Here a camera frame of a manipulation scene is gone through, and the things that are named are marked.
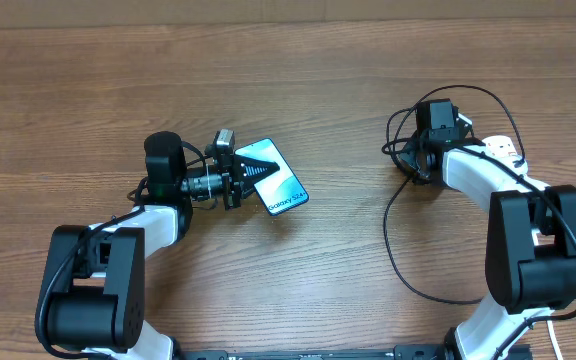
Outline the Samsung Galaxy smartphone blue screen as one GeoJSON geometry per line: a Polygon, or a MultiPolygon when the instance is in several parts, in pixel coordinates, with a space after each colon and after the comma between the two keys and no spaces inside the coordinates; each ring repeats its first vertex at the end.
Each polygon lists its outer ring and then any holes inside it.
{"type": "Polygon", "coordinates": [[[277,216],[309,200],[306,189],[270,138],[241,147],[235,155],[273,161],[280,166],[278,172],[252,187],[270,215],[277,216]]]}

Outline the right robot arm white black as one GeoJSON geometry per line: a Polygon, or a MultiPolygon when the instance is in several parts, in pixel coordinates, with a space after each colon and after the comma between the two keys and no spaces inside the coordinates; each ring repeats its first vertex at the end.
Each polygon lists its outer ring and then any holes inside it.
{"type": "Polygon", "coordinates": [[[439,345],[398,346],[412,359],[529,359],[536,323],[576,317],[576,187],[530,177],[508,136],[478,139],[448,99],[410,108],[416,130],[393,155],[413,181],[467,195],[488,215],[487,294],[439,345]]]}

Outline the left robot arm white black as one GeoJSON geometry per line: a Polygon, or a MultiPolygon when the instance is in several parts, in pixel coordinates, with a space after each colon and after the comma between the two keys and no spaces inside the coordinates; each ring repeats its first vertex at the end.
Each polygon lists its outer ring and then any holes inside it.
{"type": "Polygon", "coordinates": [[[145,319],[146,259],[183,239],[198,202],[230,210],[257,194],[276,216],[309,198],[269,138],[236,148],[222,129],[199,150],[161,131],[144,151],[147,175],[128,195],[129,213],[52,234],[34,326],[57,358],[183,358],[178,341],[145,319]]]}

